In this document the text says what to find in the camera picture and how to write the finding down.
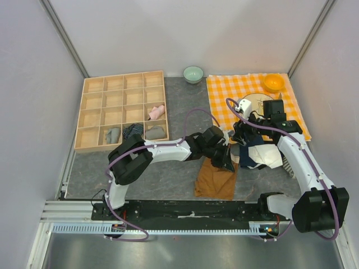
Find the brown underwear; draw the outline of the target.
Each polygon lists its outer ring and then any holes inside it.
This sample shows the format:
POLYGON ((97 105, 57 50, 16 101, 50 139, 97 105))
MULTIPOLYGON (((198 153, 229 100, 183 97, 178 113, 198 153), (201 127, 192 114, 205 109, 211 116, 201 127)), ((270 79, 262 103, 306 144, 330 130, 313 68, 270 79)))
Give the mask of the brown underwear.
POLYGON ((195 197, 233 200, 237 180, 238 163, 232 163, 234 172, 212 166, 205 158, 195 181, 195 197))

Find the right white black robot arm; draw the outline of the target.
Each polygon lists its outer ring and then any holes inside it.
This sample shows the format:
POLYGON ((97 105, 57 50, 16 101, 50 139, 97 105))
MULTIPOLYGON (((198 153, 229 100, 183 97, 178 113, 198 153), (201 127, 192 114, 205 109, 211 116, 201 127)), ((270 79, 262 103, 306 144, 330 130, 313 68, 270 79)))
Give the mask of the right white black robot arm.
POLYGON ((313 157, 303 131, 296 120, 288 120, 282 100, 265 100, 264 114, 256 117, 251 102, 242 99, 239 103, 231 98, 226 104, 239 118, 233 125, 233 139, 248 143, 255 136, 268 136, 279 152, 287 159, 301 190, 296 200, 285 194, 263 193, 257 206, 258 217, 271 220, 276 214, 293 221, 300 233, 314 232, 323 239, 322 231, 331 230, 334 240, 339 234, 346 214, 349 194, 337 188, 325 175, 313 157))

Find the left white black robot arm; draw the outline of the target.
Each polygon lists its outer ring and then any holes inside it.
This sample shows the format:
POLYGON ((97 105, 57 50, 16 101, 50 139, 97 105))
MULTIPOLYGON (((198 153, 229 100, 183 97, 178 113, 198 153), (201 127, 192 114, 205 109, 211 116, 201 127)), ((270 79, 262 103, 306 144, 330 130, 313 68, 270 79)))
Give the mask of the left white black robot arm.
POLYGON ((217 126, 173 141, 155 142, 145 140, 139 134, 131 136, 108 155, 105 174, 109 177, 109 189, 104 196, 105 216, 110 220, 121 218, 128 186, 149 165, 164 161, 193 161, 203 156, 210 159, 216 168, 235 171, 228 133, 217 126))

